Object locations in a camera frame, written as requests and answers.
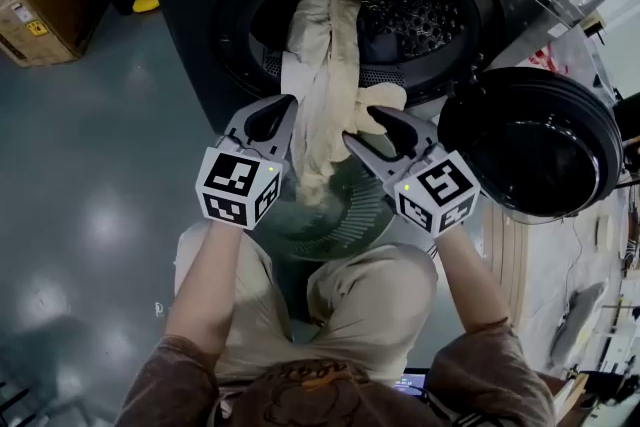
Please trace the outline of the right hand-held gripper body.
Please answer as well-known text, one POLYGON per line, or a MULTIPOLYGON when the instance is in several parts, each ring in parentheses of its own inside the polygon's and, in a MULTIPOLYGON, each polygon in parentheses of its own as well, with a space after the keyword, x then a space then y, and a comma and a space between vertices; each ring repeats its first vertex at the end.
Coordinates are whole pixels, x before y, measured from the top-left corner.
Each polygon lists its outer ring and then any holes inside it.
POLYGON ((438 238, 474 211, 480 184, 459 152, 437 143, 383 183, 396 213, 438 238))

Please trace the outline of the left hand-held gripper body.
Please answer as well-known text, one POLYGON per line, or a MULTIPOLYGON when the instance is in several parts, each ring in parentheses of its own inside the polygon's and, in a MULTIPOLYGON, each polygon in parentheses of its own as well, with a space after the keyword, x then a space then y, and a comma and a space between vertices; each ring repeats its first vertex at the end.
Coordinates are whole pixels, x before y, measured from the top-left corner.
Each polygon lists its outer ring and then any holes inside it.
POLYGON ((281 192, 283 165, 226 135, 204 154, 195 184, 204 218, 252 230, 281 192))

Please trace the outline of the beige clothes garment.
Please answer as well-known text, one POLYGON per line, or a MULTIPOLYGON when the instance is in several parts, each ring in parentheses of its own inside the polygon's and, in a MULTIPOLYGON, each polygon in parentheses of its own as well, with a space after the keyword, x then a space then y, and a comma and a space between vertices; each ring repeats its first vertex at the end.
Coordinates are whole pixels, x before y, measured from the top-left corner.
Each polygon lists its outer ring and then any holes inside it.
POLYGON ((359 86, 360 7, 360 0, 301 0, 289 24, 280 87, 299 103, 290 151, 297 199, 308 206, 325 201, 335 166, 349 158, 345 132, 386 132, 367 108, 406 105, 396 83, 359 86))

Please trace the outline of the green laundry basket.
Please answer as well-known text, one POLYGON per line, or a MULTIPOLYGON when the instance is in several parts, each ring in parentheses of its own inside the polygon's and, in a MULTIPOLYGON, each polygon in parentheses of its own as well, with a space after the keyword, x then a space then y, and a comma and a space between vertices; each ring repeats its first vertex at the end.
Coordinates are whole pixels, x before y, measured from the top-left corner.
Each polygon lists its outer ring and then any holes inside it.
POLYGON ((324 262, 355 256, 393 218, 381 183, 355 157, 336 165, 317 205, 298 197, 297 184, 295 173, 287 171, 279 199, 253 231, 273 257, 324 262))

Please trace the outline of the person's right forearm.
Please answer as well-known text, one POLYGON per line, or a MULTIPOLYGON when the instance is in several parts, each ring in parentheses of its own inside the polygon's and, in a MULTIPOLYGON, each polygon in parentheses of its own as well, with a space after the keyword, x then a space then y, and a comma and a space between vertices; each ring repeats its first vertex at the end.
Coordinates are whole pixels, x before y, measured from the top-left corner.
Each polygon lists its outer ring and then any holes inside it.
POLYGON ((466 332, 510 322, 510 309, 464 226, 435 239, 456 311, 466 332))

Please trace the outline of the person's left forearm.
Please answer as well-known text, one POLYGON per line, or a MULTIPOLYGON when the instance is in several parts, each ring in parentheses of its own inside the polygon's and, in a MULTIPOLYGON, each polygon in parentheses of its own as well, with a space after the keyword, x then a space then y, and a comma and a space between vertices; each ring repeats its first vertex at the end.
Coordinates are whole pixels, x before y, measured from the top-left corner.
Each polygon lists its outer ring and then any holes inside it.
POLYGON ((193 343, 216 360, 223 353, 234 308, 244 231, 213 222, 171 307, 165 334, 193 343))

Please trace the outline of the black washing machine door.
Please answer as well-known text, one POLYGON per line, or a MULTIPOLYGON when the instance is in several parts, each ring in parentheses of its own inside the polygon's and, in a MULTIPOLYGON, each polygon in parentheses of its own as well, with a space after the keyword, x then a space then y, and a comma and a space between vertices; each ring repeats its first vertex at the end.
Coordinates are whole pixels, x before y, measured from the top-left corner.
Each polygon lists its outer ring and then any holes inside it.
POLYGON ((543 69, 494 69, 456 86, 438 138, 460 153, 487 196, 529 224, 606 198, 623 167, 612 109, 579 82, 543 69))

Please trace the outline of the wooden slat platform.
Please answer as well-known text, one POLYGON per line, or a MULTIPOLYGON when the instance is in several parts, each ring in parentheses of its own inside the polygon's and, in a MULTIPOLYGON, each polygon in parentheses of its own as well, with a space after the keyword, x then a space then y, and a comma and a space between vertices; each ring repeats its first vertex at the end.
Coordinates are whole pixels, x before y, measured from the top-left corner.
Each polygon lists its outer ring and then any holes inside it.
POLYGON ((528 259, 528 226, 508 217, 493 202, 482 207, 483 256, 498 280, 515 326, 522 320, 528 259))

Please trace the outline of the person's beige trousers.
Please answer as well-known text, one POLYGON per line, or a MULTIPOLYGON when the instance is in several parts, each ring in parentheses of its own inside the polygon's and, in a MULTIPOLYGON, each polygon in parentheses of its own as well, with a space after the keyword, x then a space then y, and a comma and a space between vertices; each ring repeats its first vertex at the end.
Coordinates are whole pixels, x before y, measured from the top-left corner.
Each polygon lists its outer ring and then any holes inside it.
MULTIPOLYGON (((213 222, 185 231, 176 256, 176 297, 213 222)), ((312 340, 292 340, 289 314, 266 252, 245 232, 225 348, 212 360, 224 383, 252 381, 292 361, 331 359, 355 364, 374 381, 393 385, 428 317, 437 287, 434 263, 408 245, 385 245, 322 265, 303 294, 321 322, 312 340)))

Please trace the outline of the white and yellow foam cushion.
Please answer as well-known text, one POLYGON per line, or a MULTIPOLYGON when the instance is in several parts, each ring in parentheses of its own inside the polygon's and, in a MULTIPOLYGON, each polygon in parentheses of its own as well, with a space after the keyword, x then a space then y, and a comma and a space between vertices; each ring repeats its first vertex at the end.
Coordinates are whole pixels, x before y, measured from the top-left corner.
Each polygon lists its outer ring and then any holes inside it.
POLYGON ((576 292, 569 303, 569 312, 564 317, 550 349, 550 363, 567 367, 586 345, 599 318, 599 308, 608 289, 608 282, 594 283, 576 292))

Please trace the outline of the small black tablet screen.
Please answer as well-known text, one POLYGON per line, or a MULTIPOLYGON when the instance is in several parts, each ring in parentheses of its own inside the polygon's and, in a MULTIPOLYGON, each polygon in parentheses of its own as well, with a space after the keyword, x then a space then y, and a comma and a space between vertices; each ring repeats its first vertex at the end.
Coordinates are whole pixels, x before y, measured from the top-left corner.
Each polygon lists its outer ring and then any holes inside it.
POLYGON ((424 398, 426 396, 426 377, 429 370, 423 368, 406 368, 393 388, 401 393, 424 398))

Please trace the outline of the person's brown printed shirt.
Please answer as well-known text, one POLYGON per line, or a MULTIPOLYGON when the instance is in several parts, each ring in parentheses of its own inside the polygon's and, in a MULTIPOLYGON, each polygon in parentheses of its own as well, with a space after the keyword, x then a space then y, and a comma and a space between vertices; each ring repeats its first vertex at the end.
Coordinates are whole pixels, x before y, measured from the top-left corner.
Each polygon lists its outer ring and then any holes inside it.
POLYGON ((242 385, 228 417, 210 357, 164 337, 132 384, 114 427, 554 427, 549 388, 527 365, 508 324, 441 349, 417 398, 353 363, 299 360, 242 385))

